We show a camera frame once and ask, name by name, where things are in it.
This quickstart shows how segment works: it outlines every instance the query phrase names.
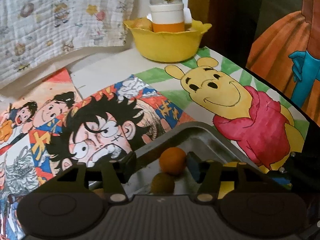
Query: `white printed cloth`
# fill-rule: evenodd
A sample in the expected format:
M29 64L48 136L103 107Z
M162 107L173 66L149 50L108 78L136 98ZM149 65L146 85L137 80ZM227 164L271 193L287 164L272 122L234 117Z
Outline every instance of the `white printed cloth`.
M123 46L134 0L0 0L0 89L82 47Z

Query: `red shirt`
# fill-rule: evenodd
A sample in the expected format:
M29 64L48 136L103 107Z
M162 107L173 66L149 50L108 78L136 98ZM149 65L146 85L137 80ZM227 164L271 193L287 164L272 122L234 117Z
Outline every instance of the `red shirt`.
M227 139L236 141L239 147L257 165L270 169L270 164L289 154L290 145L284 130L289 123L280 113L281 105L265 92L244 87L252 96L249 115L233 120L215 115L213 124Z

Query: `orange and white container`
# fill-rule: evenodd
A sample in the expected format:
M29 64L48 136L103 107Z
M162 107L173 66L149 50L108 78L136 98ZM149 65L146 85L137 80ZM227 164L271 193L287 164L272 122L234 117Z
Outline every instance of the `orange and white container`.
M151 0L150 11L152 27L157 32L184 32L184 14L182 0L167 3L162 0Z

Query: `bear ear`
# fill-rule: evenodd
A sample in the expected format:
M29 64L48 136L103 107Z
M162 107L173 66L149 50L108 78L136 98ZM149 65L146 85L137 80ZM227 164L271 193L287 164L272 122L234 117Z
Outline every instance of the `bear ear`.
M208 66L208 67L216 67L218 65L218 61L212 57L201 57L197 60L198 67Z
M181 79L184 76L184 72L175 65L169 65L164 68L167 74L176 79Z

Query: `bear nose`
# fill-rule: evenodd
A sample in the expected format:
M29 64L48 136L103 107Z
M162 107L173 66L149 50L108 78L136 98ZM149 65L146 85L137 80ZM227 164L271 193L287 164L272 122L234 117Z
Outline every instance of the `bear nose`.
M215 89L217 89L217 88L218 88L217 84L216 84L216 83L214 83L214 82L210 82L210 83L208 83L208 87L215 88Z

